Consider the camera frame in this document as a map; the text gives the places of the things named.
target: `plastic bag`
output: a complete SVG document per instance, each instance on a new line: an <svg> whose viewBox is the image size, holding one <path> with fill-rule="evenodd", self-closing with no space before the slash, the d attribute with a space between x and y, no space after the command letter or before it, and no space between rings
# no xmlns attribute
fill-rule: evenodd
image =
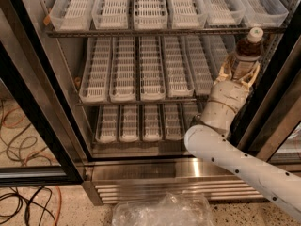
<svg viewBox="0 0 301 226"><path fill-rule="evenodd" d="M161 200L121 202L113 211L113 226L214 226L205 197L187 200L167 193Z"/></svg>

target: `brown bottle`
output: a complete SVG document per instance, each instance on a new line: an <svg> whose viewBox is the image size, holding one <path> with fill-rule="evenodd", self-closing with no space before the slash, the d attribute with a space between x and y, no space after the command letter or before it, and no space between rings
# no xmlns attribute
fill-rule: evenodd
<svg viewBox="0 0 301 226"><path fill-rule="evenodd" d="M262 36L262 29L254 27L247 37L237 42L231 65L232 80L239 80L253 69L255 62L261 57Z"/></svg>

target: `refrigerator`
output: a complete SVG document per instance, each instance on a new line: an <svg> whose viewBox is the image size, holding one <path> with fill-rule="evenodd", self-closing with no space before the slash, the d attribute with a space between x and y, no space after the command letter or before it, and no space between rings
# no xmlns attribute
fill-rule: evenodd
<svg viewBox="0 0 301 226"><path fill-rule="evenodd" d="M160 7L162 20L142 23L138 1L124 0L126 16L105 27L105 22L97 23L93 9L95 17L80 23L82 29L69 30L64 20L55 20L56 0L0 0L0 78L58 162L0 167L0 186L81 184L94 205L157 198L166 192L187 198L203 194L208 200L262 198L230 172L194 158L183 144L224 57L254 21L243 22L244 14L234 11L241 20L223 24L214 17L210 0L204 0L194 7L206 4L207 17L200 13L192 20L198 26L187 26L176 23L177 14L171 12L175 0L160 0L165 5ZM298 2L279 0L276 9L287 10L283 22L262 27L261 70L228 138L243 152L297 175ZM244 3L237 3L235 9L245 11ZM116 19L126 22L115 28ZM102 66L93 75L91 61L96 58ZM175 59L181 62L180 77L170 72L169 67L179 64ZM128 61L131 66L118 67ZM198 77L198 66L205 75ZM93 76L100 76L96 85L89 83ZM182 77L185 92L179 93Z"/></svg>

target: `floor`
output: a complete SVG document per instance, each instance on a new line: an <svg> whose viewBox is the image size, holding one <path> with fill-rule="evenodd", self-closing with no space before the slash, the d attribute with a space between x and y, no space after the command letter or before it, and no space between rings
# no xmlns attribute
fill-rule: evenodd
<svg viewBox="0 0 301 226"><path fill-rule="evenodd" d="M55 214L58 203L58 194L54 187L53 196L47 208ZM108 226L111 225L114 206L93 206L87 194L81 186L60 186L62 194L62 207L59 216L58 226ZM9 188L0 188L0 197L10 192ZM19 193L30 198L35 188L19 188ZM34 201L45 204L48 200L49 192L42 191ZM17 206L15 198L0 201L0 214L9 215L14 212ZM257 226L300 226L293 218L283 213L270 202L215 202L211 203L211 211L215 226L221 225L257 225ZM4 225L25 225L24 209L9 222ZM29 225L39 225L42 210L36 205L30 207ZM41 225L53 225L53 220L48 213L44 214Z"/></svg>

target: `bottle cap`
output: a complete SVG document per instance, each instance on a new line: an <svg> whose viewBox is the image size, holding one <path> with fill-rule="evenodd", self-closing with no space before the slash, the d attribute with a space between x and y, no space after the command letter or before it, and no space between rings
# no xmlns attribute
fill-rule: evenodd
<svg viewBox="0 0 301 226"><path fill-rule="evenodd" d="M261 28L259 28L259 27L253 27L249 31L249 33L247 35L247 39L250 42L256 43L256 42L261 41L262 36L263 36L263 30Z"/></svg>

